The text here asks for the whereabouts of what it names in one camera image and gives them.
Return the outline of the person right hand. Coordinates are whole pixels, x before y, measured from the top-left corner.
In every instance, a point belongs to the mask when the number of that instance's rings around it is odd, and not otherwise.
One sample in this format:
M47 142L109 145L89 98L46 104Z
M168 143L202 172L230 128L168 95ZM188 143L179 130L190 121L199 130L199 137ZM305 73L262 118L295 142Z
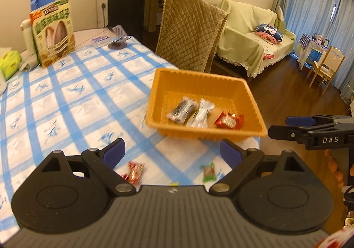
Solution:
M344 191L344 174L339 170L338 163L332 156L332 153L329 149L325 151L325 156L328 158L328 167L330 172L333 174L334 181L337 184L337 187L343 192Z

